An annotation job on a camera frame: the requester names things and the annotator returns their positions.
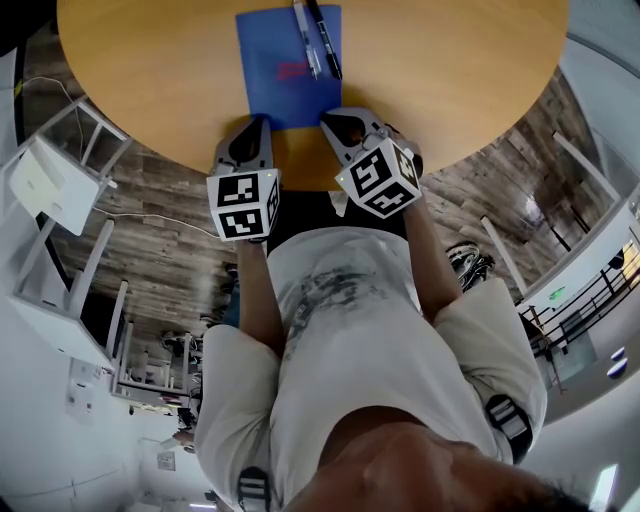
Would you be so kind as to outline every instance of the cable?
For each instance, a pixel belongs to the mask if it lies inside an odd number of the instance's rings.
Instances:
[[[67,88],[57,78],[49,78],[48,76],[34,76],[33,78],[30,78],[26,82],[22,82],[22,85],[18,84],[18,87],[16,87],[16,89],[26,87],[27,85],[29,85],[34,80],[46,80],[48,82],[57,83],[62,88],[62,92],[64,92],[64,95],[69,100],[69,103],[73,103],[74,100],[69,95],[69,92],[67,91]],[[78,131],[80,132],[80,148],[78,149],[78,160],[82,160],[82,148],[84,147],[84,132],[82,130],[82,124],[80,123],[80,114],[78,114],[78,109],[77,108],[74,110],[74,114],[76,115],[76,123],[78,123]]]
[[[111,212],[107,212],[105,210],[101,210],[100,208],[97,207],[93,207],[94,210],[103,213],[109,217],[156,217],[158,219],[164,219],[164,220],[168,220],[170,222],[177,222],[178,224],[182,224],[183,226],[187,226],[189,228],[193,228],[193,229],[197,229],[198,231],[201,231],[202,233],[204,233],[207,236],[210,236],[211,238],[214,238],[216,240],[220,240],[220,237],[218,235],[214,235],[213,233],[209,233],[206,229],[202,229],[199,228],[198,226],[194,226],[193,224],[189,224],[187,222],[183,222],[181,220],[178,219],[172,219],[171,217],[165,217],[164,215],[158,215],[156,213],[111,213]]]

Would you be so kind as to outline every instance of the floor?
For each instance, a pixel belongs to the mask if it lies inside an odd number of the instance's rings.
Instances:
[[[46,76],[62,81],[72,97],[82,94],[59,40],[48,28],[31,38],[25,59],[25,81]],[[68,100],[55,82],[34,80],[24,89],[27,135]],[[88,124],[83,120],[85,144]],[[506,280],[514,299],[515,283],[491,244],[480,219],[487,215],[504,237],[524,279],[539,277],[523,243],[550,268],[564,253],[550,230],[571,246],[582,237],[570,207],[595,224],[607,208],[606,196],[552,139],[560,131],[592,161],[597,152],[575,97],[557,70],[538,101],[515,126],[487,147],[455,165],[423,177],[445,246],[473,240],[496,260],[494,275]],[[79,132],[69,118],[57,134],[70,152],[79,148]],[[102,143],[98,152],[106,152]],[[110,212],[154,213],[213,230],[205,176],[134,144],[114,171],[117,190],[109,190],[98,207]],[[82,268],[105,216],[95,212],[81,237],[56,229],[53,239],[66,270]],[[228,301],[220,286],[224,265],[235,261],[233,245],[194,229],[157,218],[122,217],[102,258],[94,289],[115,296],[122,279],[129,282],[125,309],[131,315],[136,350],[163,355],[158,340],[173,330],[203,332],[200,316]]]

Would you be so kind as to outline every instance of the round wooden table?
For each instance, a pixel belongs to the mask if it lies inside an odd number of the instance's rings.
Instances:
[[[369,107],[418,142],[426,172],[484,147],[531,107],[568,23],[567,0],[333,3],[342,7],[343,106]],[[217,142],[249,114],[235,16],[290,5],[59,0],[58,26],[73,73],[113,122],[209,173]],[[285,188],[337,188],[340,166],[320,128],[274,132],[273,145]]]

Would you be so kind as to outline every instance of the hair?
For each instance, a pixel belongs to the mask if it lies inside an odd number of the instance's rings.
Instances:
[[[548,486],[546,492],[532,491],[522,496],[503,498],[489,510],[491,512],[596,512],[564,489],[553,485]],[[604,512],[617,512],[617,509],[610,505]]]

